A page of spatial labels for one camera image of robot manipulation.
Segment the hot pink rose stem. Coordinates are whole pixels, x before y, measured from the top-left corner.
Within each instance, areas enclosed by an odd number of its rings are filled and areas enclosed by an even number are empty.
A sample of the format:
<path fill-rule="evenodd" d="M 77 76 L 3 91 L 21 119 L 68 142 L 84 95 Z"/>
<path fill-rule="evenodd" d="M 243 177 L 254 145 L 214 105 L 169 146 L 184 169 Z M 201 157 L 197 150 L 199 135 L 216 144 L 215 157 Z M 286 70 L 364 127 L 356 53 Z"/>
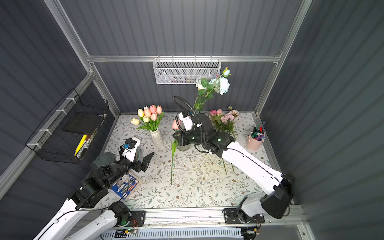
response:
<path fill-rule="evenodd" d="M 210 111 L 210 119 L 214 127 L 216 126 L 216 116 L 217 116 L 216 110 Z"/>

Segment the pink carnation stem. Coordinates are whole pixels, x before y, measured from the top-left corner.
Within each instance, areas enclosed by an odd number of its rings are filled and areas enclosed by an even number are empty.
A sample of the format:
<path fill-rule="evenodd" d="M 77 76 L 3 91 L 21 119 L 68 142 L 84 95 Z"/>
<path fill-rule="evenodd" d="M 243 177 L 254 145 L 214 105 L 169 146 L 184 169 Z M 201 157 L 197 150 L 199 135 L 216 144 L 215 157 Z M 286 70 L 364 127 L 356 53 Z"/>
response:
<path fill-rule="evenodd" d="M 235 127 L 235 119 L 239 115 L 239 113 L 235 110 L 230 111 L 229 113 L 223 115 L 221 117 L 221 130 L 228 133 L 234 139 L 236 138 L 234 127 Z"/>

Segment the pink multi bloom peony stem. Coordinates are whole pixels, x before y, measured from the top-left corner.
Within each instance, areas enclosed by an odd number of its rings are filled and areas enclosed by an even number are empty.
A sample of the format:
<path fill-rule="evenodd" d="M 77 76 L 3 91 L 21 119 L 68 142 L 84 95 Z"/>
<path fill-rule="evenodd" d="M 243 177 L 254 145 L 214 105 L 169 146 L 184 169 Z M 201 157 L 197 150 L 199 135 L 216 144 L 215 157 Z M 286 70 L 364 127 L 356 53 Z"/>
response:
<path fill-rule="evenodd" d="M 239 112 L 235 110 L 232 106 L 228 106 L 229 112 L 226 114 L 227 123 L 234 124 L 235 120 L 239 116 Z"/>

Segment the pale pink rose stem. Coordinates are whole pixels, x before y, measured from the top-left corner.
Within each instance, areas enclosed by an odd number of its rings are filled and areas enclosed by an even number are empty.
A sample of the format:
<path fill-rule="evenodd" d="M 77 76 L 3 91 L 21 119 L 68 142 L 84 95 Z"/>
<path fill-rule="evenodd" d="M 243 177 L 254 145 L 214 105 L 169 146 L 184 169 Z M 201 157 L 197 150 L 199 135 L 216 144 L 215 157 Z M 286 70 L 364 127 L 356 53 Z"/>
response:
<path fill-rule="evenodd" d="M 221 122 L 222 118 L 223 118 L 223 111 L 221 109 L 218 109 L 217 113 L 216 113 L 216 119 L 217 119 L 217 121 Z"/>

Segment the large pale pink peony stem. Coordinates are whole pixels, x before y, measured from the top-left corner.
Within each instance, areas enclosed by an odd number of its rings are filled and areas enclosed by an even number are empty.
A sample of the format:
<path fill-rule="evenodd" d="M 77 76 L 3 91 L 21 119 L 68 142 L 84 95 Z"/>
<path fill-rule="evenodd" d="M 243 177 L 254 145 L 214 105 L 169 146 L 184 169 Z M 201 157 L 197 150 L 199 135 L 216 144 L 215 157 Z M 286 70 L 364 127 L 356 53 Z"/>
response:
<path fill-rule="evenodd" d="M 228 172 L 227 172 L 227 168 L 226 168 L 225 160 L 224 160 L 224 159 L 221 159 L 221 162 L 222 162 L 222 164 L 223 164 L 223 168 L 224 168 L 225 174 L 227 175 Z"/>

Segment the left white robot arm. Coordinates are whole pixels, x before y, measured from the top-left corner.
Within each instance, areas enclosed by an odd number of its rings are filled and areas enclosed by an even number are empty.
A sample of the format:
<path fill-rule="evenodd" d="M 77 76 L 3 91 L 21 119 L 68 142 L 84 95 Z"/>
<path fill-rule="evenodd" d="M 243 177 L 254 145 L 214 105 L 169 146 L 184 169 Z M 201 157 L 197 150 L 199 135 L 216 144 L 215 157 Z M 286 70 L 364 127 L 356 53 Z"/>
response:
<path fill-rule="evenodd" d="M 106 197 L 111 187 L 129 170 L 137 167 L 146 171 L 154 153 L 145 156 L 141 162 L 127 159 L 117 161 L 115 154 L 102 153 L 92 163 L 91 171 L 83 179 L 75 193 L 65 200 L 62 207 L 49 223 L 36 235 L 37 240 L 93 240 L 103 232 L 118 226 L 133 230 L 144 224 L 145 212 L 133 214 L 128 206 L 118 199 L 100 209 L 102 214 L 85 227 L 69 236 L 76 223 L 89 212 L 96 211 L 96 205 Z"/>

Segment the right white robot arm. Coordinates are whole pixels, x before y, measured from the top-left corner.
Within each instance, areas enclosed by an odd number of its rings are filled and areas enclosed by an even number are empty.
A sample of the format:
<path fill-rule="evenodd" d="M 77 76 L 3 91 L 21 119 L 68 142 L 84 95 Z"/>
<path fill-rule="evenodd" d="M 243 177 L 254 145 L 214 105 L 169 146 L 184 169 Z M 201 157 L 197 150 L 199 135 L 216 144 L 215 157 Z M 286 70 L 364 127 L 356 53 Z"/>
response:
<path fill-rule="evenodd" d="M 202 146 L 202 153 L 215 154 L 235 165 L 264 191 L 261 199 L 245 196 L 237 206 L 240 222 L 249 223 L 256 215 L 268 214 L 276 219 L 286 216 L 294 195 L 295 178 L 282 174 L 247 152 L 230 134 L 218 132 L 204 114 L 180 111 L 175 117 L 177 131 L 173 138 L 181 145 Z"/>

